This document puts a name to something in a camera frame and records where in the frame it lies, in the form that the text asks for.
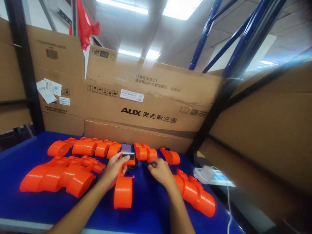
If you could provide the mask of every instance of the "forearm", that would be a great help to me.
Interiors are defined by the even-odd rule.
[[[81,233],[91,214],[108,190],[109,184],[99,181],[56,225],[48,234]]]
[[[170,200],[170,226],[171,234],[195,233],[189,219],[181,191],[177,184],[166,188]]]

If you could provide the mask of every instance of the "ceiling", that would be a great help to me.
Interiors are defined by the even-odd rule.
[[[84,1],[90,14],[101,24],[102,44],[110,49],[141,53],[160,51],[158,62],[188,69],[197,43],[213,5],[203,0],[192,16],[184,21],[163,16],[166,0],[119,0],[148,9],[143,15],[95,0]],[[223,0],[221,7],[230,0]],[[260,0],[238,0],[214,22],[196,70],[202,71],[216,44],[230,38]],[[311,9],[306,0],[287,0],[270,34],[277,36],[263,60],[281,64],[312,45]]]

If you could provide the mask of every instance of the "white label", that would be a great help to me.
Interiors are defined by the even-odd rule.
[[[44,81],[46,82],[46,86],[45,89],[49,90],[51,93],[57,95],[57,96],[61,96],[61,92],[62,92],[62,85],[59,83],[56,83],[52,80],[48,80],[46,78],[44,78]]]
[[[71,105],[71,101],[69,98],[64,98],[64,97],[60,97],[59,98],[59,103],[62,105],[66,105],[66,106],[70,106]]]
[[[45,81],[41,80],[41,81],[37,82],[37,89],[38,89],[38,92],[45,99],[47,104],[49,104],[51,102],[56,101],[56,98],[53,95],[53,93],[51,93],[49,90],[46,90],[46,86],[45,85],[46,85]]]
[[[139,94],[122,89],[120,92],[120,97],[133,101],[143,102],[144,94]]]

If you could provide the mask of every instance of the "orange robot part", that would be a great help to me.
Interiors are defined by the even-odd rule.
[[[138,161],[147,160],[147,149],[142,147],[142,145],[135,143],[134,144],[134,151],[136,153],[136,158]]]
[[[107,139],[105,139],[102,143],[99,143],[97,145],[97,148],[95,150],[95,156],[96,157],[102,157],[105,158],[109,147],[113,144],[114,142],[109,141]]]
[[[118,153],[120,151],[121,144],[118,144],[116,141],[114,141],[107,152],[107,159],[110,159],[112,156]]]
[[[76,141],[72,137],[65,141],[56,141],[49,147],[48,155],[52,157],[63,157]]]
[[[124,165],[134,166],[135,160],[129,159]],[[114,194],[114,207],[117,208],[131,208],[132,206],[132,187],[133,177],[121,176],[123,167],[120,168],[117,176]]]
[[[165,148],[160,148],[160,152],[162,153],[169,165],[178,165],[180,163],[180,156],[177,152],[169,151]]]
[[[179,169],[177,169],[174,178],[184,200],[208,217],[215,214],[214,198],[204,191],[202,184],[197,179],[192,176],[188,178],[187,174]]]
[[[158,157],[157,151],[155,149],[151,149],[148,145],[142,145],[143,148],[147,150],[147,162],[149,163],[152,159]]]
[[[55,157],[50,162],[32,169],[23,179],[20,191],[58,192],[62,187],[66,187],[68,193],[79,198],[95,179],[90,171],[93,170],[100,174],[105,167],[105,164],[87,155],[82,158]]]
[[[92,156],[95,152],[95,149],[102,140],[97,138],[85,138],[82,137],[80,140],[76,141],[72,149],[72,154],[82,154]]]

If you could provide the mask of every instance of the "air conditioner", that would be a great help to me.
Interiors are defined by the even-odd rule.
[[[72,24],[71,17],[65,13],[71,14],[71,6],[65,0],[48,0],[50,10],[59,17],[67,26]]]

